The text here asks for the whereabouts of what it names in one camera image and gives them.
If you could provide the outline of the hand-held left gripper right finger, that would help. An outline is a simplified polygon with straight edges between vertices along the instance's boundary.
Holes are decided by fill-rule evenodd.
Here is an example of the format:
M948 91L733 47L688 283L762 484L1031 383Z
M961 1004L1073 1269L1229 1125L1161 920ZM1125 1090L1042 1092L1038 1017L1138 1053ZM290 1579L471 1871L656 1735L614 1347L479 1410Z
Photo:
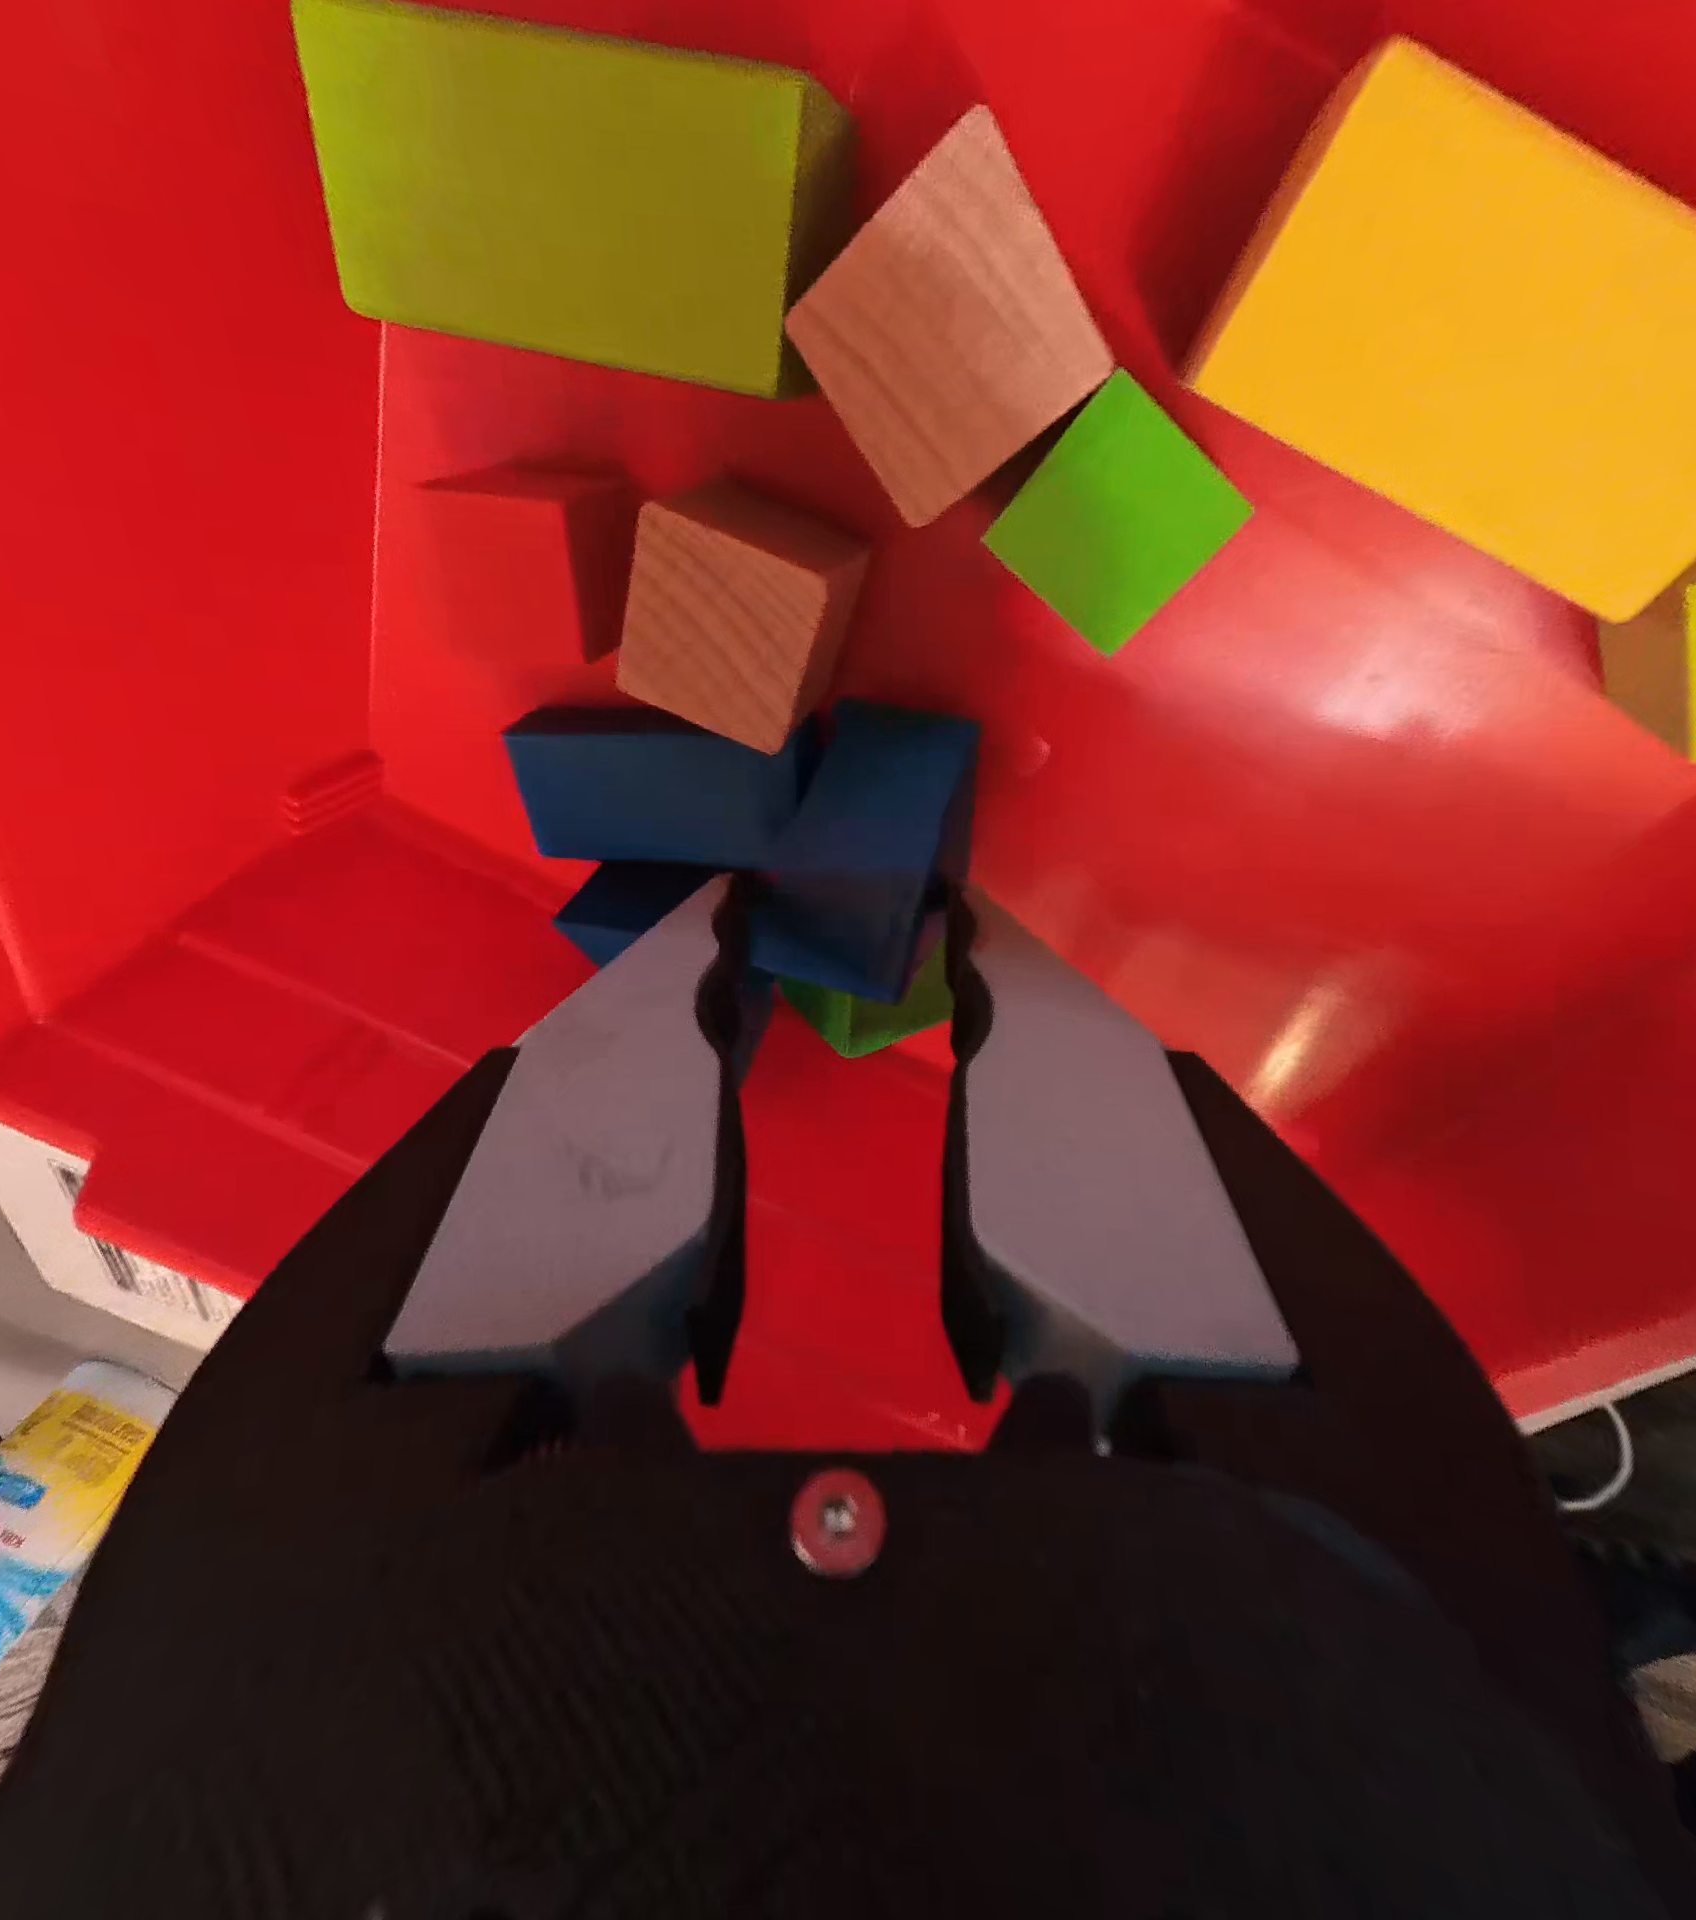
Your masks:
M1289 1381L1300 1352L1169 1049L1008 910L950 901L939 1312L967 1395Z

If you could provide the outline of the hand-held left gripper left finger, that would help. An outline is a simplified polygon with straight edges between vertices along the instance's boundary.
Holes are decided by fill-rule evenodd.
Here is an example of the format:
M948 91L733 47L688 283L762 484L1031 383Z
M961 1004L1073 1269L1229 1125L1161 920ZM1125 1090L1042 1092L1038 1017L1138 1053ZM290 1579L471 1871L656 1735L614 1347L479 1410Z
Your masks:
M716 1405L746 1291L748 886L714 875L516 1044L382 1352Z

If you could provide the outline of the small green wooden block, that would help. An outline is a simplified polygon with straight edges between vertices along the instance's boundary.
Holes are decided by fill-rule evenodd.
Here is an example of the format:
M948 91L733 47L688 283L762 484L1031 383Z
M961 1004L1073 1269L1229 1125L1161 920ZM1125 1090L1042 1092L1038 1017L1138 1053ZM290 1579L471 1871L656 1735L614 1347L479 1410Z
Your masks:
M842 1057L859 1060L909 1041L951 1021L954 993L945 946L935 942L898 1002L856 995L840 988L785 976L779 995Z

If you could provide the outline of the red plastic bin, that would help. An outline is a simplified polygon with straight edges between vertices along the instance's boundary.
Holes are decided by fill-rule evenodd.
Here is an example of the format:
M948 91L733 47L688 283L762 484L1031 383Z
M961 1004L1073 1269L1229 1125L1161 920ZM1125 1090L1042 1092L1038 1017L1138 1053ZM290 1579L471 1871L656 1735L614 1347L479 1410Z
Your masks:
M347 311L286 4L0 4L0 1125L250 1293L585 963L418 487L733 472L873 545L843 690L984 729L974 875L1192 1046L1540 1423L1696 1361L1696 766L1577 610L1174 387L1332 88L1412 35L1696 205L1696 4L488 4L784 63L879 204L977 101L1124 370L1250 495L1113 658L900 526L815 398Z

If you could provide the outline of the blue wooden block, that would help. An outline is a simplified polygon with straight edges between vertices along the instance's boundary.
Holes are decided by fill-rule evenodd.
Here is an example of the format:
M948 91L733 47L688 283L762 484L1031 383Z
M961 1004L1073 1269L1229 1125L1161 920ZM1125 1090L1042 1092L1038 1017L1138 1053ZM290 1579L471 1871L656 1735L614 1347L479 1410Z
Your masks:
M722 868L661 860L604 860L555 910L552 928L594 968L605 968L709 881Z
M647 705L543 705L500 734L534 847L549 858L764 869L821 753L799 721L773 751Z
M980 721L846 698L750 910L750 962L896 1004L970 869Z

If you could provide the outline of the white cardboard box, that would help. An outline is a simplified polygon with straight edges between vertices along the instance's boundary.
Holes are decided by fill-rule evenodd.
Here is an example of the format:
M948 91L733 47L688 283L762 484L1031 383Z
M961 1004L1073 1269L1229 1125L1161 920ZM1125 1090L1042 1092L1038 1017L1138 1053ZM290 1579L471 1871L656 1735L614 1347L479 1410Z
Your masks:
M222 1288L76 1218L81 1156L0 1123L0 1431L81 1361L179 1388L242 1309Z

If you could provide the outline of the natural wooden cube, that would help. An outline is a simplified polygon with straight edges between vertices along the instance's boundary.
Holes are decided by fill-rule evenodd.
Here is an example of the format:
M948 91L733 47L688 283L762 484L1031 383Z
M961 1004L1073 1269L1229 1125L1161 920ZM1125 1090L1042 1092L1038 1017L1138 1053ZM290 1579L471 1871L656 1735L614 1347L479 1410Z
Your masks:
M835 677L871 554L864 537L731 478L646 499L617 691L777 753Z
M879 204L791 303L784 329L911 529L955 507L1115 370L984 103Z

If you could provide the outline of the red wooden block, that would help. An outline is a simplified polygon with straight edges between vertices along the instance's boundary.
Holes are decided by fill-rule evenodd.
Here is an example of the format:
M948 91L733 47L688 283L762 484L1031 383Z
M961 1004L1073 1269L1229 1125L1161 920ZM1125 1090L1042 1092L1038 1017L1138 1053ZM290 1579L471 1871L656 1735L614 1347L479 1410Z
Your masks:
M591 663L617 650L641 503L628 475L505 459L427 478L412 498L460 655Z

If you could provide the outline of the green wooden cube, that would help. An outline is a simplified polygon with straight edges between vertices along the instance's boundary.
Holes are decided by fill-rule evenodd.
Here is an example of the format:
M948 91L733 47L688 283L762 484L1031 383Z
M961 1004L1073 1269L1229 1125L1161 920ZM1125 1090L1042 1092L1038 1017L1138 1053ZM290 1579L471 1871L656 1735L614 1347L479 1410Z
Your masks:
M1118 368L1051 440L981 545L1089 650L1111 658L1251 517L1243 491Z

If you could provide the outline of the large yellow wooden block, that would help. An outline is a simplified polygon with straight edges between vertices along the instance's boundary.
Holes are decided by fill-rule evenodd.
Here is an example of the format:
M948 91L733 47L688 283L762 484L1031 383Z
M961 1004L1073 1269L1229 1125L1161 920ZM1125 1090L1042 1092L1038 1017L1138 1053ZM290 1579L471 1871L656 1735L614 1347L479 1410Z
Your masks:
M1599 618L1696 561L1696 209L1408 35L1303 133L1181 375Z

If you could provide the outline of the large olive green wooden block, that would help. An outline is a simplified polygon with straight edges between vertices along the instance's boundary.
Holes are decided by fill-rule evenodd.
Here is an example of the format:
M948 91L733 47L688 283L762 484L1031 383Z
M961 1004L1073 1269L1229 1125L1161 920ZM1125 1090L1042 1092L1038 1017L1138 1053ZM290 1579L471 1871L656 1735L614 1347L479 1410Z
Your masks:
M419 4L290 5L340 297L360 318L762 399L851 226L812 73Z

